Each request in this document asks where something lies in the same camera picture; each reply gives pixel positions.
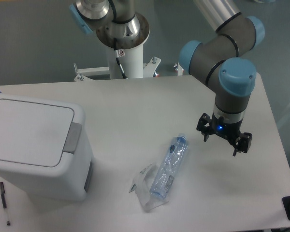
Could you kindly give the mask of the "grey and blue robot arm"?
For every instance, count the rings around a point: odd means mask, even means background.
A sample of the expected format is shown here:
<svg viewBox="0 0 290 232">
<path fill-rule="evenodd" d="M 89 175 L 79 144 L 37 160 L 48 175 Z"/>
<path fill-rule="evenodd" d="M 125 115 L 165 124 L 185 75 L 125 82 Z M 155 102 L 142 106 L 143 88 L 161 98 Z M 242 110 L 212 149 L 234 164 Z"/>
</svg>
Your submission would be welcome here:
<svg viewBox="0 0 290 232">
<path fill-rule="evenodd" d="M 244 113 L 255 86 L 255 66 L 242 55 L 260 44 L 263 23 L 244 17 L 232 0 L 197 0 L 216 38 L 208 43 L 190 41 L 180 51 L 179 65 L 210 90 L 215 97 L 211 116 L 203 114 L 197 130 L 205 139 L 217 135 L 234 147 L 248 152 L 252 135 L 240 132 Z M 71 15 L 85 34 L 95 32 L 106 46 L 113 79 L 143 78 L 143 44 L 149 37 L 145 17 L 133 0 L 75 0 Z"/>
</svg>

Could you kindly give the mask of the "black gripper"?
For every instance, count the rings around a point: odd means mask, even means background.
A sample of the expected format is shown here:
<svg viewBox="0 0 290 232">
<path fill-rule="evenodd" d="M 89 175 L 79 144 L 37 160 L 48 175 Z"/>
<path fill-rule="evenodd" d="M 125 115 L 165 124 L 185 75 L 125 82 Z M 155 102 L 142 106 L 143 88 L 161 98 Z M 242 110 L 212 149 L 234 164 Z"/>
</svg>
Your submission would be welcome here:
<svg viewBox="0 0 290 232">
<path fill-rule="evenodd" d="M 203 141 L 206 142 L 210 135 L 215 134 L 227 140 L 234 147 L 233 156 L 237 153 L 247 153 L 252 142 L 252 134 L 249 132 L 240 133 L 240 127 L 243 120 L 236 123 L 225 123 L 215 116 L 210 118 L 206 113 L 200 117 L 196 130 L 203 135 Z"/>
</svg>

